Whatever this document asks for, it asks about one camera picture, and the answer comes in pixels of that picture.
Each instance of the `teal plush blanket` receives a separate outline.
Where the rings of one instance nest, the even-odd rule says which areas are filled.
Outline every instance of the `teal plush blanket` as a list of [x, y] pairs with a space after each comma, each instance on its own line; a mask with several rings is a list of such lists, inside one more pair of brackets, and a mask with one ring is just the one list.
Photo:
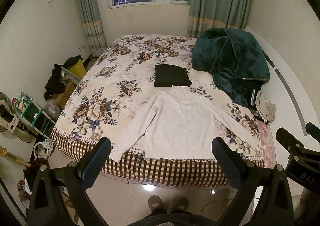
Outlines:
[[218, 89], [248, 107], [252, 90], [270, 79], [263, 51], [249, 32], [211, 28], [201, 33], [192, 51], [192, 68], [209, 72]]

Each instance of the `wall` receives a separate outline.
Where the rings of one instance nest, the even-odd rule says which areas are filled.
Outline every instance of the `wall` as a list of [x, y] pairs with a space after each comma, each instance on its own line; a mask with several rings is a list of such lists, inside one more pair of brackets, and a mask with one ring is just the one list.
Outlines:
[[252, 0], [247, 25], [294, 71], [320, 120], [320, 21], [306, 0]]
[[121, 35], [186, 36], [187, 5], [141, 4], [108, 9], [107, 0], [98, 0], [98, 6], [108, 45]]
[[[43, 105], [53, 65], [79, 54], [86, 59], [86, 49], [78, 48], [83, 43], [76, 0], [16, 0], [0, 24], [0, 91], [11, 98], [23, 90]], [[7, 131], [0, 133], [0, 146], [28, 161], [33, 144]], [[16, 185], [23, 179], [23, 168], [0, 157], [0, 176], [20, 206]]]

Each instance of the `floral bedspread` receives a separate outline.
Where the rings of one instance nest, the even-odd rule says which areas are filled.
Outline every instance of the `floral bedspread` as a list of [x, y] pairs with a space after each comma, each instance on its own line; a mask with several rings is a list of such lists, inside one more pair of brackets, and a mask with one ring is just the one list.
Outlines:
[[[196, 39], [164, 35], [128, 35], [118, 38], [85, 75], [63, 109], [54, 134], [65, 141], [95, 144], [103, 136], [115, 144], [141, 106], [156, 92], [169, 90], [154, 87], [155, 65], [172, 64], [188, 70], [189, 90], [215, 98], [220, 107], [245, 127], [259, 142], [253, 150], [222, 124], [220, 136], [244, 159], [261, 160], [263, 151], [256, 120], [249, 109], [241, 107], [221, 90], [212, 76], [191, 68], [191, 51]], [[141, 137], [129, 150], [143, 154]]]

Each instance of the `plastic bag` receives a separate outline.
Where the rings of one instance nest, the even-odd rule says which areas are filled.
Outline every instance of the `plastic bag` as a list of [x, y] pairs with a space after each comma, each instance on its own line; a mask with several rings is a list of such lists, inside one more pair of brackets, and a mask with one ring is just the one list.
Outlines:
[[61, 113], [58, 104], [54, 100], [47, 100], [44, 110], [54, 121], [58, 120]]

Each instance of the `shoe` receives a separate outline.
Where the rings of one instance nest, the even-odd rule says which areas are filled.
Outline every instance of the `shoe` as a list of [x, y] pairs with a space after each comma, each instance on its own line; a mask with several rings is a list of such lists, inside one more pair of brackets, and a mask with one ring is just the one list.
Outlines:
[[153, 211], [154, 209], [164, 209], [163, 202], [156, 194], [149, 197], [148, 205], [151, 211]]
[[185, 197], [180, 197], [172, 206], [172, 211], [187, 211], [189, 207], [189, 200]]

